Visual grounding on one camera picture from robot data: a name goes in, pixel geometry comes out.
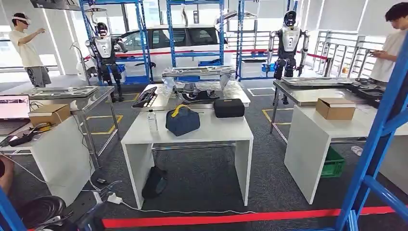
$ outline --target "vr headset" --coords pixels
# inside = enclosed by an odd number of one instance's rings
[[[31,20],[30,20],[27,16],[25,16],[25,17],[26,17],[26,18],[20,18],[20,17],[15,17],[15,16],[13,16],[12,19],[17,19],[17,20],[23,22],[23,23],[26,24],[26,25],[30,25],[30,24],[31,24]]]

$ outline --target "laptop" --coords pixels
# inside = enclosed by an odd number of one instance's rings
[[[29,112],[28,95],[0,96],[0,135],[9,135],[28,124]]]

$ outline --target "laptop screen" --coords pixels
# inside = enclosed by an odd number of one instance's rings
[[[0,96],[0,119],[28,118],[28,95]]]

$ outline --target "red barrier rope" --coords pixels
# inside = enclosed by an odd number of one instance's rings
[[[287,212],[266,212],[256,214],[240,214],[227,216],[195,216],[195,217],[161,217],[161,218],[124,218],[124,219],[104,219],[106,228],[131,228],[131,227],[151,227],[151,226],[176,226],[176,225],[203,225],[237,223],[261,220],[286,220],[303,218],[333,217],[340,214],[340,209],[287,211]],[[394,213],[389,206],[365,207],[361,215]]]
[[[244,49],[242,50],[243,52],[267,52],[266,49]],[[191,52],[191,51],[176,51],[176,53],[186,53],[186,52]],[[217,52],[217,51],[194,51],[194,52]],[[225,50],[225,53],[235,53],[237,50]],[[150,52],[150,55],[160,55],[160,54],[170,54],[169,51],[164,51],[164,52]],[[131,56],[141,56],[143,53],[126,53],[126,54],[117,54],[116,57],[131,57]],[[321,56],[321,55],[315,55],[315,54],[307,54],[308,56],[327,60],[327,57]]]

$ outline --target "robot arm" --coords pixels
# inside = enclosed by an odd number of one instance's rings
[[[120,49],[123,53],[126,53],[128,50],[126,49],[125,45],[123,44],[122,38],[116,39],[116,44],[119,45]]]
[[[302,47],[302,49],[300,51],[301,54],[302,54],[302,58],[300,60],[300,65],[297,68],[297,70],[299,71],[299,76],[302,74],[303,67],[305,66],[307,51],[308,51],[308,47],[309,47],[308,31],[302,32],[302,35],[303,35],[303,47]]]
[[[269,34],[267,67],[270,66],[270,63],[272,61],[273,47],[276,35],[277,31],[271,31],[271,33]]]
[[[91,43],[90,43],[89,40],[86,40],[86,41],[85,41],[85,46],[88,47],[89,54],[90,54],[93,58],[96,58],[96,55],[95,55],[95,53],[93,52],[93,49],[92,49],[92,46],[91,46]]]

